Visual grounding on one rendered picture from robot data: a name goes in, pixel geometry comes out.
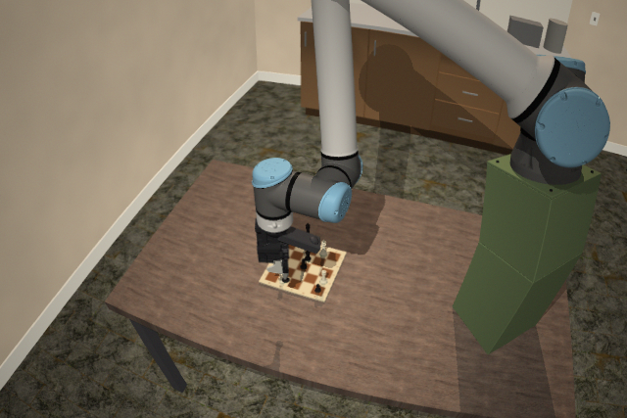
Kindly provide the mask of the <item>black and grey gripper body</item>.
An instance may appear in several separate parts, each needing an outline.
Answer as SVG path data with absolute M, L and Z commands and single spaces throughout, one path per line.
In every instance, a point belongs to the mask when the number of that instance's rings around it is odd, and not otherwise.
M 289 229 L 289 228 L 288 228 Z M 284 259 L 283 254 L 288 253 L 289 245 L 277 240 L 278 236 L 285 233 L 288 229 L 281 232 L 267 232 L 258 226 L 255 218 L 255 232 L 257 233 L 257 252 L 259 262 L 273 262 L 274 260 Z

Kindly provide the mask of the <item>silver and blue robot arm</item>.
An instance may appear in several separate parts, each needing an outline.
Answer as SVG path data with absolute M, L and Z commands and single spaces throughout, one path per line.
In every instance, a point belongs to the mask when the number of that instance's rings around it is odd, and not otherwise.
M 585 84 L 583 61 L 534 54 L 464 0 L 361 1 L 506 101 L 508 116 L 520 126 L 510 155 L 510 166 L 519 175 L 544 184 L 569 184 L 603 150 L 609 115 L 603 100 Z M 317 254 L 320 238 L 292 227 L 293 212 L 340 222 L 362 176 L 362 159 L 350 0 L 312 0 L 312 11 L 322 166 L 313 176 L 294 171 L 284 159 L 267 159 L 254 167 L 252 185 L 258 225 L 272 233 L 289 228 L 278 241 Z

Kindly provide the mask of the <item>brown and cream chessboard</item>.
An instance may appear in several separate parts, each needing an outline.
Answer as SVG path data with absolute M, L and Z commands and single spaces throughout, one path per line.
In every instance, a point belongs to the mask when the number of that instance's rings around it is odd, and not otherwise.
M 322 246 L 320 246 L 321 251 Z M 306 261 L 307 268 L 302 269 L 302 258 L 305 258 L 306 251 L 289 245 L 289 276 L 290 282 L 279 283 L 279 273 L 271 273 L 265 270 L 259 283 L 269 285 L 271 287 L 287 291 L 296 295 L 307 297 L 320 302 L 325 302 L 328 293 L 337 276 L 340 266 L 344 260 L 346 252 L 325 247 L 326 256 L 311 253 L 310 261 Z M 320 284 L 319 279 L 322 278 L 321 271 L 326 270 L 326 284 Z M 316 284 L 320 284 L 321 291 L 315 291 Z

